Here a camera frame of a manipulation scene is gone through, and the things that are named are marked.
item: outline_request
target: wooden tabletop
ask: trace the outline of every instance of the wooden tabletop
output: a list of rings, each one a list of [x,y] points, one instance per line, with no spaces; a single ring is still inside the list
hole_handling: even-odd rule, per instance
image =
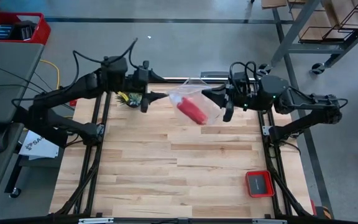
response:
[[[174,87],[149,85],[150,90],[159,92]],[[74,120],[90,122],[94,102],[78,100]],[[290,115],[274,114],[274,117],[276,125],[291,121]],[[300,155],[291,146],[281,149],[288,187],[304,208],[312,212]],[[65,149],[50,212],[61,208],[76,189],[84,153],[85,146],[80,143]],[[153,102],[143,114],[120,105],[113,97],[93,214],[138,218],[263,218],[267,213],[273,215],[272,199],[251,198],[244,177],[248,171],[265,169],[255,111],[238,109],[229,123],[219,120],[209,126],[186,125],[177,120],[168,98]],[[282,195],[279,190],[276,194],[284,211]]]

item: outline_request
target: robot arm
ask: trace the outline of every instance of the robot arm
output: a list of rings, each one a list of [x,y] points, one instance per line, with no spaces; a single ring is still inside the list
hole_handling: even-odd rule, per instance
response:
[[[223,121],[231,120],[235,106],[244,111],[266,111],[274,105],[275,111],[280,114],[311,110],[309,115],[288,125],[270,127],[268,135],[272,144],[301,134],[313,125],[336,124],[342,118],[339,101],[345,99],[337,99],[334,95],[306,95],[292,88],[286,80],[272,75],[262,75],[251,88],[245,76],[246,73],[237,73],[229,77],[227,84],[202,92],[219,107],[226,108]]]
[[[126,75],[128,67],[124,57],[106,57],[101,63],[101,68],[79,78],[72,86],[35,96],[28,111],[23,108],[18,110],[21,116],[16,116],[16,122],[25,124],[29,129],[61,147],[65,147],[65,140],[62,139],[67,138],[67,131],[78,134],[85,145],[94,146],[100,142],[104,133],[102,125],[81,124],[57,115],[51,108],[79,98],[96,98],[104,92],[123,91],[140,93],[140,110],[146,113],[151,102],[167,96],[164,93],[148,92],[147,84],[162,83],[165,80],[153,70],[149,70],[148,61],[136,67],[134,74]],[[59,142],[54,141],[56,136],[59,136]]]

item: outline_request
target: red tray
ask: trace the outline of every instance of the red tray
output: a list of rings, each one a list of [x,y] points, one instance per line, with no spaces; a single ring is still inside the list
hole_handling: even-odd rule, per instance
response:
[[[1,42],[22,42],[22,43],[35,43],[46,44],[50,34],[50,27],[44,19],[42,13],[37,12],[0,12],[0,24],[13,24],[20,22],[18,16],[36,16],[39,17],[37,27],[30,40],[0,40]]]
[[[249,183],[249,177],[252,175],[261,175],[264,178],[265,181],[265,187],[266,187],[266,193],[265,194],[252,194],[251,193],[251,186]],[[251,197],[271,197],[274,195],[273,190],[273,183],[272,178],[270,177],[270,172],[267,170],[261,170],[261,171],[250,171],[246,174],[246,183],[248,188],[248,194]]]

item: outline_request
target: clear plastic bag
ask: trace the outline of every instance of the clear plastic bag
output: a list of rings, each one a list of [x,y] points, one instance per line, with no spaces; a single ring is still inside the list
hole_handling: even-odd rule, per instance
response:
[[[168,92],[177,118],[185,124],[213,124],[222,109],[202,94],[211,88],[199,78],[189,78],[181,86]]]

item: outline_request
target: concrete floor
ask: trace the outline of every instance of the concrete floor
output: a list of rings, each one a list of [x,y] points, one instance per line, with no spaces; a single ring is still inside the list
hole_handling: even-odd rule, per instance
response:
[[[42,12],[46,16],[273,19],[271,10],[261,10],[260,1],[250,8],[246,0],[97,0],[92,3],[89,0],[75,3],[70,0],[11,0],[2,1],[1,7],[7,11]],[[280,8],[279,13],[282,19],[290,18],[287,7]],[[118,55],[135,37],[139,41],[133,61],[139,64],[142,60],[150,60],[155,72],[165,77],[198,77],[201,71],[227,71],[237,60],[269,63],[279,45],[274,25],[50,23],[50,26],[52,33],[42,58],[60,68],[63,86],[74,78],[72,50],[93,58]],[[311,130],[335,218],[358,221],[358,46],[322,75],[308,73],[312,64],[327,58],[327,55],[291,56],[302,91],[330,93],[349,99],[349,104],[342,109],[343,119],[339,124],[321,124]],[[97,67],[92,62],[80,60],[80,74]],[[37,73],[50,86],[55,86],[53,68],[40,63]],[[272,75],[288,79],[283,62],[272,70]],[[45,86],[36,76],[32,81]],[[57,108],[57,111],[62,115],[72,114],[65,108]],[[311,198],[319,205],[303,137],[298,139],[298,144],[303,152],[303,168]],[[57,174],[57,169],[24,169],[18,183],[23,190],[19,198],[8,198],[0,188],[0,218],[46,215]]]

